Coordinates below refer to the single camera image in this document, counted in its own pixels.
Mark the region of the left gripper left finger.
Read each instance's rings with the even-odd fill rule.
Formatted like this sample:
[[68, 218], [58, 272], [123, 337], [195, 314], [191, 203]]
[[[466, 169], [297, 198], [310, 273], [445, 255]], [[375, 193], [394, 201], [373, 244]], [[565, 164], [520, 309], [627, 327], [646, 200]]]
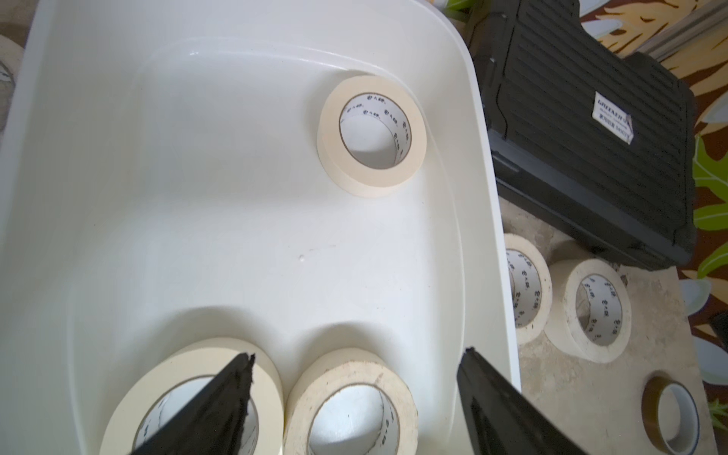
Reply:
[[240, 354], [136, 454], [237, 454], [256, 356]]

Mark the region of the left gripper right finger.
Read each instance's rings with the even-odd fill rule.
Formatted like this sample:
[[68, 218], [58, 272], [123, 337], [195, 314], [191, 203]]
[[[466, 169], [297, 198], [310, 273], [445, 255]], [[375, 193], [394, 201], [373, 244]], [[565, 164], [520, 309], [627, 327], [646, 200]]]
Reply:
[[464, 351], [457, 383], [476, 454], [582, 454], [475, 349]]

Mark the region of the masking tape roll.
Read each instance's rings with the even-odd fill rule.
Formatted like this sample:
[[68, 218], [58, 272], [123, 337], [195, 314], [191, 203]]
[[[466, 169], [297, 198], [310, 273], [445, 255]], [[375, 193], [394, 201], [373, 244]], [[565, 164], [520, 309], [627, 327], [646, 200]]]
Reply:
[[379, 356], [344, 348], [320, 356], [301, 375], [288, 396], [284, 454], [313, 454], [316, 418], [324, 406], [348, 389], [363, 387], [379, 395], [378, 428], [359, 454], [414, 454], [418, 449], [419, 414], [405, 381]]
[[259, 347], [232, 337], [193, 343], [140, 379], [115, 409], [102, 439], [102, 454], [129, 454], [149, 441], [238, 354], [255, 356], [248, 422], [241, 454], [281, 454], [284, 398], [280, 375]]
[[[357, 159], [347, 146], [342, 125], [356, 117], [383, 124], [394, 144], [392, 164], [375, 168]], [[398, 83], [372, 75], [339, 83], [330, 93], [318, 122], [318, 158], [326, 174], [344, 191], [383, 197], [409, 182], [424, 163], [428, 137], [414, 98]]]
[[631, 338], [632, 307], [616, 271], [599, 259], [566, 260], [549, 267], [553, 303], [544, 332], [563, 353], [607, 364]]
[[0, 131], [4, 134], [9, 110], [22, 66], [24, 49], [6, 36], [1, 37]]
[[553, 304], [553, 284], [535, 245], [512, 233], [504, 235], [517, 341], [523, 346], [544, 330]]

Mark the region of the white plastic storage box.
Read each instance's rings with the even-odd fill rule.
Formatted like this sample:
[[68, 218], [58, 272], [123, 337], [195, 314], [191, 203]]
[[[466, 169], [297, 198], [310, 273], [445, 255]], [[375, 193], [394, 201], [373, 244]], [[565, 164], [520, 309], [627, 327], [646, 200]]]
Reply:
[[[362, 198], [317, 153], [373, 74], [427, 126], [413, 179]], [[422, 454], [468, 454], [456, 375], [519, 356], [480, 91], [422, 1], [43, 1], [1, 150], [1, 450], [95, 454], [175, 351], [240, 337], [285, 391], [359, 347], [409, 386]]]

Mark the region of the black plastic tool case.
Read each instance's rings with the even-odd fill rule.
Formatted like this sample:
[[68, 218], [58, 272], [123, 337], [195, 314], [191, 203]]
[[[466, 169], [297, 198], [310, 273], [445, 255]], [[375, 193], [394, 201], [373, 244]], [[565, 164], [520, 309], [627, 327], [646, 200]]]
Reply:
[[659, 270], [696, 247], [695, 99], [614, 55], [576, 1], [478, 1], [466, 25], [501, 197], [603, 259]]

